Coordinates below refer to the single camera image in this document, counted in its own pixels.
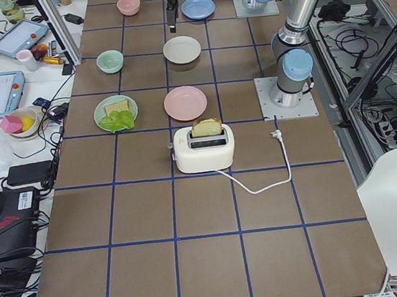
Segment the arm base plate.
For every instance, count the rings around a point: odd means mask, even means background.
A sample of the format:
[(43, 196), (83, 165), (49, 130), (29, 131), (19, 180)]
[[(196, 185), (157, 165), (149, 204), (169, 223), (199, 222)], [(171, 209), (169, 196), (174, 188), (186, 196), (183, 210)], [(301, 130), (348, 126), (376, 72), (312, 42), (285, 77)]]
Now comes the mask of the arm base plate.
[(255, 78), (254, 84), (260, 102), (261, 112), (265, 121), (292, 120), (318, 116), (318, 109), (307, 83), (300, 93), (288, 95), (280, 92), (277, 87), (277, 77)]
[(267, 17), (280, 14), (276, 0), (270, 0), (266, 3), (258, 3), (256, 0), (232, 0), (232, 2), (239, 18)]

